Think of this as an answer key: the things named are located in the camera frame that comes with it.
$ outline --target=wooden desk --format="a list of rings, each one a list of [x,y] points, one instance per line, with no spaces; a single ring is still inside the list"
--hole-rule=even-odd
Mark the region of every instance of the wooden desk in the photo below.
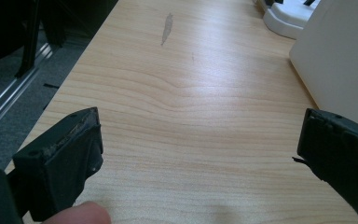
[[[78,202],[116,224],[358,223],[291,159],[315,107],[293,44],[252,0],[120,0],[24,144],[98,106],[104,164]]]

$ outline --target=desk surface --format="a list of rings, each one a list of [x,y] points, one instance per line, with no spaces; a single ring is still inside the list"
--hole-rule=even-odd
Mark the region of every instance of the desk surface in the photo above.
[[[116,224],[358,223],[291,159],[315,107],[293,44],[252,0],[120,0],[24,144],[98,106],[104,164],[78,203]]]

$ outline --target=hand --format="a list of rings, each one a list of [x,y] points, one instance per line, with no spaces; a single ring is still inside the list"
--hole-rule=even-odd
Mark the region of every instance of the hand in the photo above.
[[[67,208],[42,224],[111,224],[111,218],[97,203],[86,202]]]

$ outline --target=white object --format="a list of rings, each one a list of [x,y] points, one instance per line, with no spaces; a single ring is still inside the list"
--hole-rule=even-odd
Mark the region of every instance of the white object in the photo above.
[[[304,2],[305,0],[284,0],[283,4],[272,4],[264,14],[264,23],[278,35],[296,39],[320,0],[316,0],[309,7],[305,6]]]
[[[320,109],[358,123],[358,0],[323,0],[290,51]]]

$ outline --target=dark stain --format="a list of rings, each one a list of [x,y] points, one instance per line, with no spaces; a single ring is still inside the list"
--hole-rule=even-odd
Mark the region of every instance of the dark stain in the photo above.
[[[162,33],[161,46],[164,45],[165,41],[168,38],[168,35],[170,35],[170,33],[171,33],[172,24],[173,24],[172,17],[173,17],[173,15],[170,13],[170,15],[168,15],[167,19],[165,20],[165,27],[164,27],[164,32]]]

